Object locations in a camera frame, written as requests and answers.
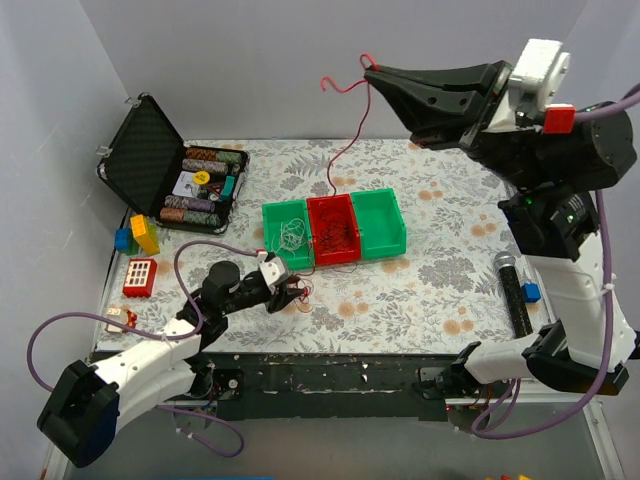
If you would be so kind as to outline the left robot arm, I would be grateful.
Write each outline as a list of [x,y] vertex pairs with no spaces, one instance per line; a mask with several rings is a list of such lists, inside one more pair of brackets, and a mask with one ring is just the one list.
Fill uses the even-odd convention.
[[152,339],[105,360],[68,365],[37,419],[38,429],[83,468],[132,420],[176,396],[205,398],[214,382],[204,349],[227,329],[230,314],[262,305],[275,313],[307,288],[278,257],[242,276],[230,261],[213,264],[195,299]]

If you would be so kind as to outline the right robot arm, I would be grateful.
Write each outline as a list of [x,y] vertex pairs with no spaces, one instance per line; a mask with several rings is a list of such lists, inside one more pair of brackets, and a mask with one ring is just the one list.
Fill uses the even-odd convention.
[[504,343],[475,342],[414,389],[475,397],[488,384],[531,378],[554,390],[616,395],[639,355],[612,286],[602,191],[637,155],[633,97],[578,110],[553,98],[567,53],[449,70],[365,67],[362,81],[394,110],[414,144],[456,148],[515,188],[499,203],[520,252],[539,272],[556,319],[520,326]]

